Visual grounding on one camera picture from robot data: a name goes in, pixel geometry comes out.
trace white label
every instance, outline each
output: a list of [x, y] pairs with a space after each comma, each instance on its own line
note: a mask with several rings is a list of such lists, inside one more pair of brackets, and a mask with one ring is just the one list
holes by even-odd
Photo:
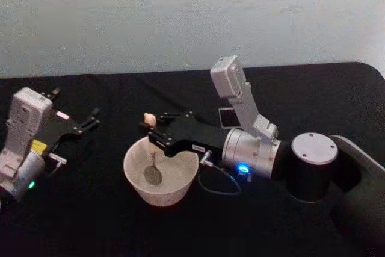
[[200, 147], [200, 146], [196, 146], [196, 145], [193, 145], [192, 149], [196, 150], [198, 152], [201, 152], [201, 153], [205, 153], [206, 152], [206, 149], [204, 147]]
[[61, 117], [61, 118], [64, 119], [64, 120], [68, 120], [68, 119], [70, 118], [70, 116], [68, 116], [67, 114], [62, 113], [61, 111], [58, 111], [58, 112], [56, 113], [56, 115], [59, 116], [59, 117]]

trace green led light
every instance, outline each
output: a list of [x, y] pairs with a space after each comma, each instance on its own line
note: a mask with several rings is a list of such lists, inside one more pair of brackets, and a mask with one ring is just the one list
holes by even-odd
[[30, 185], [28, 186], [28, 189], [32, 189], [33, 187], [35, 187], [35, 182], [34, 181], [32, 181], [30, 183]]

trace blue led light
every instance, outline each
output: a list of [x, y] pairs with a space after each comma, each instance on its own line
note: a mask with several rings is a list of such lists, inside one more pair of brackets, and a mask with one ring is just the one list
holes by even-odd
[[248, 173], [248, 171], [249, 171], [248, 167], [245, 165], [239, 165], [238, 170], [243, 172], [243, 173]]

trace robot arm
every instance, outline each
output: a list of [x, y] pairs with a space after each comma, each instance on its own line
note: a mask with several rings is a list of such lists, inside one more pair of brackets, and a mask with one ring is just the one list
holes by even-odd
[[13, 96], [5, 147], [0, 154], [0, 197], [20, 201], [33, 180], [67, 161], [54, 154], [58, 145], [79, 138], [99, 124], [98, 109], [81, 124], [52, 109], [59, 89], [39, 94], [23, 88]]
[[288, 191], [305, 202], [321, 200], [333, 181], [345, 192], [331, 213], [336, 227], [364, 244], [383, 244], [385, 169], [379, 163], [340, 136], [309, 132], [291, 141], [276, 139], [277, 127], [259, 114], [236, 56], [221, 58], [211, 77], [219, 96], [233, 105], [243, 130], [199, 123], [192, 112], [165, 113], [158, 118], [167, 119], [164, 132], [142, 123], [152, 143], [168, 156], [210, 150], [213, 161], [229, 168], [242, 166], [254, 175], [285, 178]]

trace circular cap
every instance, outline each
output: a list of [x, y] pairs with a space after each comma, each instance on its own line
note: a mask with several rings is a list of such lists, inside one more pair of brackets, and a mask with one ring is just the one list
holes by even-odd
[[338, 154], [337, 145], [330, 138], [315, 132], [297, 136], [291, 148], [299, 159], [313, 165], [331, 163]]

